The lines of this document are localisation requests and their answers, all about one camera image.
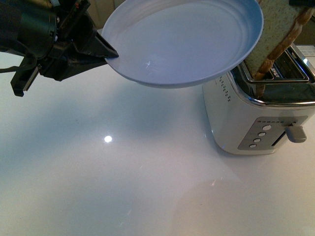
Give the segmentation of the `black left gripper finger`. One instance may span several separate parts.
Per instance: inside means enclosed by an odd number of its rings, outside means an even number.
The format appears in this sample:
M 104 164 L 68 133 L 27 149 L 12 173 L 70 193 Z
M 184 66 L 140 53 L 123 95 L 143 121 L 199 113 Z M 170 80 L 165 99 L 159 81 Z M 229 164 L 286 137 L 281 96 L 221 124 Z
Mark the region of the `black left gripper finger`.
M 102 58 L 117 58 L 119 56 L 117 51 L 95 29 L 91 39 L 91 55 Z
M 106 65 L 105 59 L 93 59 L 93 60 L 68 60 L 65 66 L 61 69 L 59 75 L 59 81 L 70 78 L 72 76 L 81 74 L 85 71 L 93 68 Z

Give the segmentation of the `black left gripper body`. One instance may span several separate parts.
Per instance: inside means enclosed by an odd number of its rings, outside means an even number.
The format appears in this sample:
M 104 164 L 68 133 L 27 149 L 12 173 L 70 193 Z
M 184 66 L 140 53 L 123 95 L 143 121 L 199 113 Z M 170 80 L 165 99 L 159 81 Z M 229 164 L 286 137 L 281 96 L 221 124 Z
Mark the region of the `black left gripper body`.
M 15 53 L 23 56 L 11 86 L 23 96 L 38 74 L 59 81 L 68 60 L 103 59 L 91 55 L 94 23 L 88 0 L 12 0 L 18 20 Z

